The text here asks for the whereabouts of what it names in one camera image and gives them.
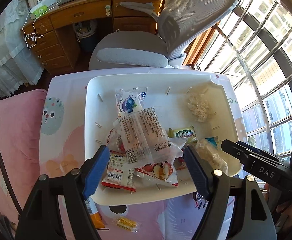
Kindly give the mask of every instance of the chair armrest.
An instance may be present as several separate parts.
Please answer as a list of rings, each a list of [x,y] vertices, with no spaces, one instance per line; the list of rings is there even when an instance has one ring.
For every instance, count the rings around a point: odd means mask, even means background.
[[[158,53],[138,49],[105,48],[97,52],[101,62],[138,65],[145,67],[166,67],[168,59]]]
[[[152,16],[156,22],[158,21],[158,15],[155,12],[153,12],[155,7],[150,4],[139,2],[120,2],[119,5],[125,8],[147,13],[148,15]]]

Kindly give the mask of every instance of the wooden desk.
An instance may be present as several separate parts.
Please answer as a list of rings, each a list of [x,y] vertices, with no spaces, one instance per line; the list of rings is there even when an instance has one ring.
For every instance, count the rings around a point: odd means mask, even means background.
[[[55,6],[36,20],[37,39],[31,48],[43,67],[51,74],[63,74],[74,69],[80,48],[72,27],[73,23],[97,19],[99,39],[114,31],[145,31],[155,34],[157,24],[146,13],[124,8],[120,2],[152,3],[155,12],[160,13],[164,0],[75,0]],[[33,33],[33,22],[24,27],[26,34]],[[29,47],[35,42],[27,41]]]

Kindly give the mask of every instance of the gray seat cushion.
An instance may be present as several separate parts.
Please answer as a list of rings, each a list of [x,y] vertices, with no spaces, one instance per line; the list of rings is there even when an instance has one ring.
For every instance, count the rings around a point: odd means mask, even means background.
[[[110,64],[97,60],[97,52],[104,48],[139,49],[155,52],[167,57],[166,43],[154,34],[139,31],[114,32],[104,37],[95,47],[89,61],[89,70],[123,67],[122,64]]]

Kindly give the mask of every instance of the trash bin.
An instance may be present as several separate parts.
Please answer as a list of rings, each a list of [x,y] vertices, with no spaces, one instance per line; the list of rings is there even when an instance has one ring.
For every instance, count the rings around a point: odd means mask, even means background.
[[[96,20],[73,23],[73,29],[76,33],[77,41],[83,51],[93,52],[98,44],[98,39],[95,33],[96,27]]]

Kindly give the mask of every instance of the office chair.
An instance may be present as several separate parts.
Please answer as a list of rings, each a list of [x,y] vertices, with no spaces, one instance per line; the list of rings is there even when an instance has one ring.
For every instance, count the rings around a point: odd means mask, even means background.
[[[171,0],[158,16],[149,4],[121,2],[145,12],[157,21],[158,36],[141,31],[120,31],[104,37],[96,46],[89,70],[148,66],[180,68],[185,48],[198,35],[229,14],[238,0]]]

